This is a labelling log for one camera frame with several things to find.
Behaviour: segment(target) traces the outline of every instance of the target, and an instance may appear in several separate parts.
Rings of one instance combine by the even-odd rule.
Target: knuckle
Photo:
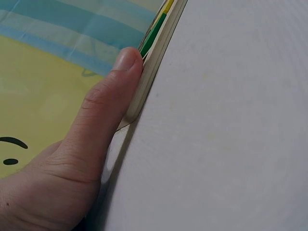
[[[85,96],[83,109],[91,109],[98,105],[109,105],[120,101],[125,97],[121,90],[121,75],[117,71],[111,71],[108,78],[96,84]]]

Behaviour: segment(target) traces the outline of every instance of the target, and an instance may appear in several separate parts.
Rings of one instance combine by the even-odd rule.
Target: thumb
[[[71,176],[65,177],[100,179],[106,151],[132,100],[142,66],[140,53],[125,48],[108,76],[88,92],[67,136],[48,158],[52,166],[68,168],[63,174]]]

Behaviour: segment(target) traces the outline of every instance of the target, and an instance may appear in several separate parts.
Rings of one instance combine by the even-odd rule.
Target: fabric pattern
[[[104,76],[122,48],[138,47],[161,3],[1,0],[0,34]]]

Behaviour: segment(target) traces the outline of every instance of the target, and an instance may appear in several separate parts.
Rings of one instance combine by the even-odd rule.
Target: skin
[[[92,207],[112,137],[142,73],[134,48],[86,95],[66,137],[0,180],[0,231],[71,231]]]

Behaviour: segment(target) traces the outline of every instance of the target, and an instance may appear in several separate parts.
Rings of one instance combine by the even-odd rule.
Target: finger
[[[142,66],[136,49],[121,51],[113,70],[85,97],[70,131],[55,152],[57,160],[86,174],[101,171],[106,150],[138,85]]]
[[[33,160],[30,162],[30,165],[31,164],[41,163],[42,161],[44,161],[47,157],[49,157],[56,150],[58,150],[61,142],[62,141],[59,141],[57,143],[53,143],[52,145],[50,145],[49,147],[44,149],[39,155],[37,155],[35,158],[33,158]]]

